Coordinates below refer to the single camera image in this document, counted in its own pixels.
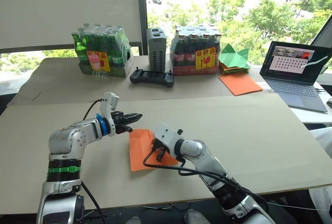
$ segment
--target trackpad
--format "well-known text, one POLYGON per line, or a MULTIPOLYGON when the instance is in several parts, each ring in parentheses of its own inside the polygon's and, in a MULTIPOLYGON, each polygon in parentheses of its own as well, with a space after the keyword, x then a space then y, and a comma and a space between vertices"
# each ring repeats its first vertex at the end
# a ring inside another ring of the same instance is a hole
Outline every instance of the trackpad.
POLYGON ((304 107, 301 96, 282 92, 278 92, 278 94, 288 106, 304 107))

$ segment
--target laptop screen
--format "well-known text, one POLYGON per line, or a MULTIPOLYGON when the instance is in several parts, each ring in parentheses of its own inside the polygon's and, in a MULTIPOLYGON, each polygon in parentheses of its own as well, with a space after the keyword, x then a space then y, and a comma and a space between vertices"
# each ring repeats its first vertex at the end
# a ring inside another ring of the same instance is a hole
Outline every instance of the laptop screen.
POLYGON ((314 84, 331 49, 273 41, 260 74, 263 78, 314 84))

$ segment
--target yellow label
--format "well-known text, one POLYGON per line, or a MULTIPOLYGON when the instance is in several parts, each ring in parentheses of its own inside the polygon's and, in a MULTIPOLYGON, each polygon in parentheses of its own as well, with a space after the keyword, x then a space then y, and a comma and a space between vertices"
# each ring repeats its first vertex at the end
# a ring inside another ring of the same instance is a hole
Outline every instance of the yellow label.
POLYGON ((196 51, 196 70, 213 67, 216 58, 216 48, 196 51))
POLYGON ((92 69, 97 70, 97 71, 110 72, 110 65, 108 63, 107 54, 104 52, 88 51, 88 56, 91 56, 92 54, 98 55, 98 57, 100 59, 100 68, 99 69, 95 69, 95 66, 93 66, 91 64, 90 59, 89 59, 92 69))

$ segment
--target green band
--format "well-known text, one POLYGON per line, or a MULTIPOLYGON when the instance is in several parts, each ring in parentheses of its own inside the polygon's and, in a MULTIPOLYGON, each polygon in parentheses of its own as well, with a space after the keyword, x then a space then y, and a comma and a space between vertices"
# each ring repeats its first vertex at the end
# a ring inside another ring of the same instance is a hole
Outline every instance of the green band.
POLYGON ((81 167, 77 166, 69 166, 69 167, 63 167, 63 168, 48 168, 48 173, 55 173, 55 172, 69 172, 69 173, 75 173, 81 170, 81 167))

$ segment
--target laptop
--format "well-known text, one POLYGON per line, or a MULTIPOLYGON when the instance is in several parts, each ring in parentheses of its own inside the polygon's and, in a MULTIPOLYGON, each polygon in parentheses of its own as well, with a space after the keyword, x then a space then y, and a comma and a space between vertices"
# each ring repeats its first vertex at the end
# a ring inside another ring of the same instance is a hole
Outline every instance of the laptop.
POLYGON ((273 41, 260 75, 288 106, 327 112, 313 84, 331 55, 330 48, 273 41))

